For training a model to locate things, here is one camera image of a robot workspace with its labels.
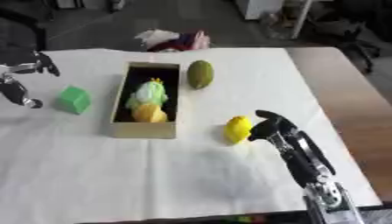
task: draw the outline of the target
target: yellow fruit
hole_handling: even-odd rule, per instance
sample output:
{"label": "yellow fruit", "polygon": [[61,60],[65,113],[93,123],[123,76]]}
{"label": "yellow fruit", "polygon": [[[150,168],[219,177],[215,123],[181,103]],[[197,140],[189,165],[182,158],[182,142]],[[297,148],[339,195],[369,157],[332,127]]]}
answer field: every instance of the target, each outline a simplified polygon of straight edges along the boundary
{"label": "yellow fruit", "polygon": [[252,123],[246,116],[235,116],[225,126],[224,134],[233,144],[237,144],[249,137]]}
{"label": "yellow fruit", "polygon": [[153,103],[139,106],[132,115],[138,123],[165,123],[167,121],[167,114]]}
{"label": "yellow fruit", "polygon": [[199,89],[208,86],[214,79],[213,66],[204,61],[197,60],[188,68],[188,83],[191,87]]}

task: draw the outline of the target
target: avocado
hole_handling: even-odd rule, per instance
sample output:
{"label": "avocado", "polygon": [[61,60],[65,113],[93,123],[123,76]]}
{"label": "avocado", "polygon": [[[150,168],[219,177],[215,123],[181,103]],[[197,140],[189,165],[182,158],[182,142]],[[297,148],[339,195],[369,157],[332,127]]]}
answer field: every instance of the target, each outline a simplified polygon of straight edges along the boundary
{"label": "avocado", "polygon": [[197,60],[189,66],[187,75],[189,85],[200,89],[208,86],[213,81],[214,69],[209,62]]}

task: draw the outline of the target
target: open box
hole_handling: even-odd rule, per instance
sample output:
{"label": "open box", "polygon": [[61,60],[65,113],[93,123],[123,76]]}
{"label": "open box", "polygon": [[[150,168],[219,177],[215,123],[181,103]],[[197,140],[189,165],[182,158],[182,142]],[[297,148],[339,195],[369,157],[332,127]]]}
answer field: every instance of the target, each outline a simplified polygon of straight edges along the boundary
{"label": "open box", "polygon": [[[130,94],[151,78],[164,82],[169,97],[162,110],[168,122],[135,122],[130,109],[125,108]],[[179,97],[179,65],[131,62],[120,86],[110,118],[113,137],[120,138],[175,138]]]}

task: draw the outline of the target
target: robotic hand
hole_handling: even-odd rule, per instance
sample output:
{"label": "robotic hand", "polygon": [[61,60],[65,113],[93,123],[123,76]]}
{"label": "robotic hand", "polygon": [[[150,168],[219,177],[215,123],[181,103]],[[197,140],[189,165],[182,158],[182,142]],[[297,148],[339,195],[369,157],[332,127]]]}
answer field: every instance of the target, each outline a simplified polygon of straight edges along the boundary
{"label": "robotic hand", "polygon": [[27,89],[15,80],[15,74],[43,73],[47,70],[50,74],[60,76],[59,69],[54,65],[49,56],[42,52],[3,52],[0,53],[0,92],[10,102],[20,106],[39,109],[42,101],[29,98]]}
{"label": "robotic hand", "polygon": [[251,131],[249,141],[275,145],[291,176],[304,189],[304,202],[314,224],[364,224],[347,190],[334,180],[335,170],[320,148],[288,119],[257,110],[266,119]]}

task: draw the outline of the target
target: wooden table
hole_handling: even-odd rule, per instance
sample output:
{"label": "wooden table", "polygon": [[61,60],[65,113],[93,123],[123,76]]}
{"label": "wooden table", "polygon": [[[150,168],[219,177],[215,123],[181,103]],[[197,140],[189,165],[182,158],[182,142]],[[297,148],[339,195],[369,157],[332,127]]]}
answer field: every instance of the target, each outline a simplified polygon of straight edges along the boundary
{"label": "wooden table", "polygon": [[382,201],[392,201],[392,107],[335,48],[287,50]]}

